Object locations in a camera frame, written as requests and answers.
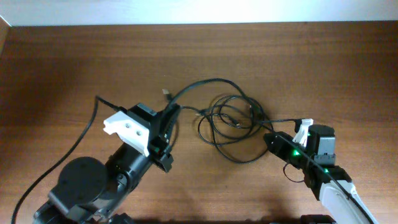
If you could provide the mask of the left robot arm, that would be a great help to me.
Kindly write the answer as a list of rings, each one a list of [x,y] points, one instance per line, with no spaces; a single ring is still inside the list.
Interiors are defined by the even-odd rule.
[[[78,157],[60,172],[48,201],[34,223],[112,222],[113,213],[153,165],[169,172],[174,161],[170,138],[182,107],[156,112],[139,103],[104,120],[104,132],[117,134],[122,145],[102,163]]]

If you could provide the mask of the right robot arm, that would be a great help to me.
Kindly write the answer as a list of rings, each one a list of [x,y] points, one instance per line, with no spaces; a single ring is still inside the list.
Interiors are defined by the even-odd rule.
[[[303,183],[332,214],[336,223],[377,223],[361,200],[352,178],[335,164],[335,130],[301,125],[296,136],[284,132],[264,135],[268,150],[287,165],[301,170]]]

